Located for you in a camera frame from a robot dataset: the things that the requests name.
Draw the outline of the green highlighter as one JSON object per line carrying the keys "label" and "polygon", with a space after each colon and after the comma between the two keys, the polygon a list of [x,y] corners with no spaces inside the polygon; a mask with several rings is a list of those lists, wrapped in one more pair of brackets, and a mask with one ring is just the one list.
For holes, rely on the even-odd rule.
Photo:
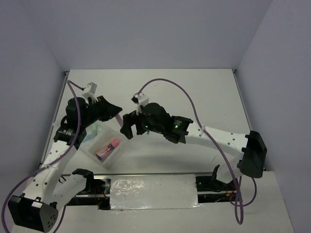
{"label": "green highlighter", "polygon": [[96,123],[92,124],[92,127],[91,127],[92,137],[95,137],[97,135],[97,131],[98,131],[98,125]]}

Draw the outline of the blue highlighter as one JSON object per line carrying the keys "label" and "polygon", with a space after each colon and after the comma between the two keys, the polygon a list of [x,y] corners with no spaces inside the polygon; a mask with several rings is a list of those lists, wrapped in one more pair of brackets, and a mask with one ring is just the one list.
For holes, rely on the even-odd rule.
{"label": "blue highlighter", "polygon": [[94,136],[92,136],[92,135],[87,135],[87,136],[83,139],[83,142],[89,141],[89,140],[91,140],[91,139],[93,139],[93,138],[94,138]]}

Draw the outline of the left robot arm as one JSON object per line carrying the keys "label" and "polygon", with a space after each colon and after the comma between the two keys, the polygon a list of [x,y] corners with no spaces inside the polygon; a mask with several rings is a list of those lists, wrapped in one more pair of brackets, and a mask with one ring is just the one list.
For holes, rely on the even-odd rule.
{"label": "left robot arm", "polygon": [[53,138],[49,155],[41,168],[30,176],[31,183],[18,196],[10,195],[7,206],[18,226],[48,233],[54,227],[59,210],[76,194],[91,193],[95,189],[94,173],[77,168],[59,184],[59,179],[86,136],[86,128],[96,121],[106,122],[122,111],[103,96],[72,98],[66,115]]}

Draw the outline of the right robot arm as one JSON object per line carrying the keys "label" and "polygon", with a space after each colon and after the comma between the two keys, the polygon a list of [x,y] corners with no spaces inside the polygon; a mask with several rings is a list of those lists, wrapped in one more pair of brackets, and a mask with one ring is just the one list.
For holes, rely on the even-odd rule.
{"label": "right robot arm", "polygon": [[231,160],[224,158],[224,165],[214,170],[211,184],[217,190],[224,189],[234,178],[242,175],[255,179],[263,176],[267,147],[256,131],[240,134],[200,126],[192,119],[169,115],[157,103],[149,103],[140,112],[133,111],[123,116],[120,132],[127,139],[133,138],[132,126],[138,135],[150,131],[175,144],[201,145],[217,149],[221,155],[233,156]]}

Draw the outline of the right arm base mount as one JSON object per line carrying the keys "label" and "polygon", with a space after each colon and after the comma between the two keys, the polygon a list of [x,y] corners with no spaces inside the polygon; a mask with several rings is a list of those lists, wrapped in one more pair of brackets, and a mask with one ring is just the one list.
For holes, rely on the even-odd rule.
{"label": "right arm base mount", "polygon": [[223,183],[209,173],[195,174],[195,187],[199,203],[229,202],[235,200],[234,182]]}

